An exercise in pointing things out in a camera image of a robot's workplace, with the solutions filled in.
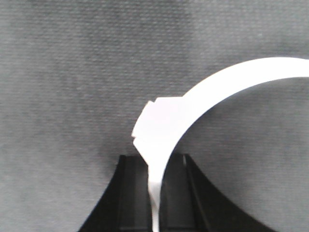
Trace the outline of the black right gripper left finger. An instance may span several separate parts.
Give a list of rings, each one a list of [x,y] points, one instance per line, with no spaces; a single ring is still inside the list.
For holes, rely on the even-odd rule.
[[[140,155],[119,157],[111,181],[79,231],[152,231],[148,166]]]

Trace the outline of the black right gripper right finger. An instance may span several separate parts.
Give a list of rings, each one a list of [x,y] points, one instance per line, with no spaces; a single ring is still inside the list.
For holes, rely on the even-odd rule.
[[[203,174],[187,154],[173,153],[160,196],[161,232],[270,232],[245,213]]]

